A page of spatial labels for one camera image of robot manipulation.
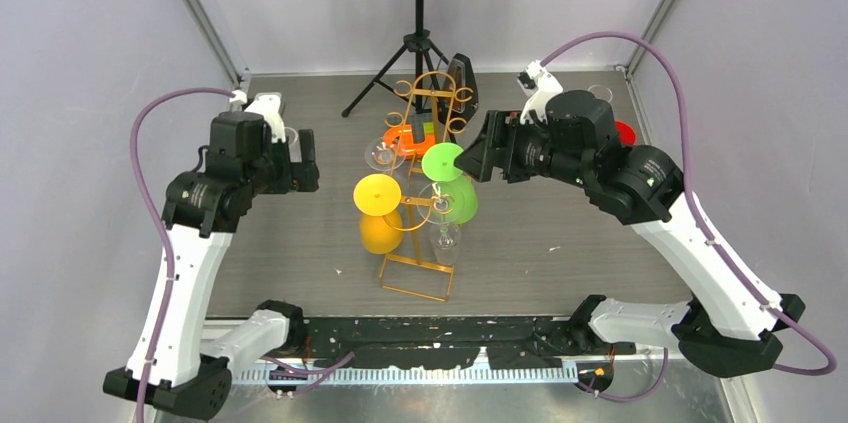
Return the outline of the green silicone wine glass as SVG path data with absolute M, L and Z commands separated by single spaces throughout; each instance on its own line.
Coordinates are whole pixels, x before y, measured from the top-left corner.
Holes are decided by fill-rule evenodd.
M 463 151 L 458 144 L 438 143 L 431 147 L 421 160 L 424 175 L 432 182 L 452 184 L 464 200 L 459 225 L 468 223 L 477 213 L 479 200 L 470 178 L 454 166 L 454 159 Z

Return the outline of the gold wire wine glass rack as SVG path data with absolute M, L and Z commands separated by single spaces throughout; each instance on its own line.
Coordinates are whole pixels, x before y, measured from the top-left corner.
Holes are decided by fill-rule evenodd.
M 406 89 L 396 89 L 394 93 L 407 101 L 407 107 L 404 113 L 387 115 L 387 131 L 376 145 L 379 156 L 375 163 L 386 166 L 389 176 L 408 164 L 407 181 L 418 175 L 426 183 L 416 195 L 401 189 L 395 208 L 378 217 L 391 235 L 409 237 L 414 249 L 412 257 L 385 251 L 378 281 L 386 290 L 447 302 L 456 273 L 461 227 L 478 208 L 470 177 L 454 166 L 462 148 L 452 141 L 465 130 L 468 118 L 461 112 L 471 106 L 475 90 L 465 85 L 461 77 L 439 70 L 400 83 Z M 386 283 L 385 272 L 391 263 L 445 275 L 444 293 L 428 294 Z

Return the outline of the clear tall flute glass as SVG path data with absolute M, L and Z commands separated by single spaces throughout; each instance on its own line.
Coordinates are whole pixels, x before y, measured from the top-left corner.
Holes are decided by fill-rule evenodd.
M 597 99 L 611 103 L 614 98 L 613 91 L 601 84 L 594 84 L 587 88 L 587 90 Z

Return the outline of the red silicone wine glass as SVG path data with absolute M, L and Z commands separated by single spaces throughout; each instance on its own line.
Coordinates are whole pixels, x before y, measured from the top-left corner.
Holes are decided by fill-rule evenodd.
M 638 142 L 638 135 L 632 126 L 624 121 L 616 120 L 615 127 L 618 131 L 619 139 L 622 145 L 632 146 Z

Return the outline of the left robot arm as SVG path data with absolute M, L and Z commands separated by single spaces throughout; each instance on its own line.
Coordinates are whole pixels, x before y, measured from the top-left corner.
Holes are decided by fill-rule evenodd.
M 224 112 L 210 125 L 203 170 L 179 174 L 158 218 L 166 242 L 142 334 L 125 366 L 106 373 L 105 394 L 176 416 L 210 420 L 233 380 L 273 351 L 298 355 L 307 341 L 300 307 L 260 303 L 248 320 L 210 343 L 201 335 L 211 291 L 240 219 L 260 194 L 318 188 L 315 138 L 300 129 L 300 160 L 255 112 Z

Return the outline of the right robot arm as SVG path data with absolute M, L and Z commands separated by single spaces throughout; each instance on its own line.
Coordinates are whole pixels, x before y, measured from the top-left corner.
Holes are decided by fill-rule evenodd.
M 776 367 L 782 323 L 697 226 L 682 170 L 656 147 L 623 143 L 608 102 L 570 90 L 528 122 L 515 111 L 491 110 L 454 164 L 478 182 L 500 169 L 510 183 L 541 176 L 582 189 L 593 206 L 651 244 L 689 287 L 691 298 L 672 304 L 586 297 L 566 326 L 574 351 L 591 354 L 614 343 L 676 349 L 720 378 Z

